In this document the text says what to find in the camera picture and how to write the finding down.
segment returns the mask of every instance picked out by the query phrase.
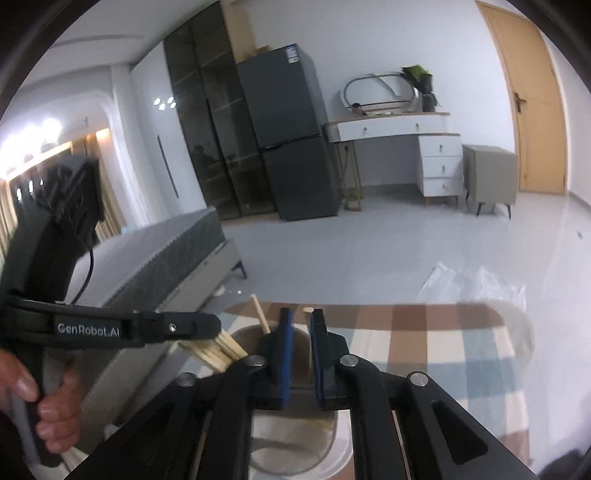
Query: desk drawer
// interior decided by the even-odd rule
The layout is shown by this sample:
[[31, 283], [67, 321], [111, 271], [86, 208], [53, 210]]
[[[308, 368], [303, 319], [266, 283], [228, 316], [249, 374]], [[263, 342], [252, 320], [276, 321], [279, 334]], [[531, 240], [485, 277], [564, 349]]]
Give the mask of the desk drawer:
[[379, 118], [365, 118], [344, 122], [327, 131], [331, 141], [341, 142], [364, 138], [392, 137], [396, 135], [417, 135], [449, 132], [446, 115], [393, 115]]
[[455, 179], [424, 179], [419, 187], [425, 197], [455, 197], [463, 194], [461, 178]]
[[462, 157], [425, 157], [423, 158], [424, 178], [462, 177]]
[[458, 135], [431, 135], [418, 138], [422, 157], [455, 157], [462, 155], [462, 138]]

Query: desk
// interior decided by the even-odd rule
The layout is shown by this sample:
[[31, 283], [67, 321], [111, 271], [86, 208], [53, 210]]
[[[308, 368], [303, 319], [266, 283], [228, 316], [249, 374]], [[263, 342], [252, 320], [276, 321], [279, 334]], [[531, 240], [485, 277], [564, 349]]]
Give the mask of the desk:
[[[345, 208], [361, 210], [363, 198], [355, 140], [399, 135], [413, 135], [419, 143], [417, 186], [427, 203], [430, 197], [455, 197], [457, 202], [463, 193], [462, 140], [451, 133], [449, 119], [449, 113], [399, 113], [326, 124], [328, 140], [339, 153]], [[353, 178], [352, 188], [346, 185], [348, 176]], [[355, 201], [358, 207], [351, 206]]]

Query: plastic bag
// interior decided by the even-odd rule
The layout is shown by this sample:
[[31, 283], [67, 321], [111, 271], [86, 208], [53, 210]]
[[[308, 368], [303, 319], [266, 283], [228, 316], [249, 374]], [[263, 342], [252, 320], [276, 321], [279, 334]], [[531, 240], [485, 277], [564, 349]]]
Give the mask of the plastic bag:
[[460, 303], [501, 300], [522, 312], [527, 306], [525, 285], [510, 285], [484, 267], [474, 272], [457, 272], [440, 263], [418, 293], [421, 303]]

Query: gray refrigerator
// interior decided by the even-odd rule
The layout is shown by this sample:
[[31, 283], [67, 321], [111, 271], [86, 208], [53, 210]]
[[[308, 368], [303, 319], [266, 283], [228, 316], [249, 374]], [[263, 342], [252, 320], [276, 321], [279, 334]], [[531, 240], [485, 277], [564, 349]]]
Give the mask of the gray refrigerator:
[[312, 59], [294, 44], [239, 63], [238, 73], [280, 217], [337, 215], [339, 169]]

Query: cabinet handle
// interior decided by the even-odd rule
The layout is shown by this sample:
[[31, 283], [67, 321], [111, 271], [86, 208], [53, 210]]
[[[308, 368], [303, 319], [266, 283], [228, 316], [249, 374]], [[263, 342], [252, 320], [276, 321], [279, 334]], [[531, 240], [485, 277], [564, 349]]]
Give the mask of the cabinet handle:
[[164, 155], [164, 149], [162, 148], [162, 142], [160, 141], [160, 135], [156, 135], [156, 139], [158, 140], [158, 146], [160, 147], [160, 153], [162, 154], [162, 160], [164, 160], [164, 165], [166, 166], [166, 171], [168, 172], [168, 178], [170, 179], [170, 183], [173, 184], [174, 194], [179, 199], [177, 186], [174, 184], [173, 174], [170, 173], [170, 168], [168, 167], [168, 161], [166, 160], [166, 155]]

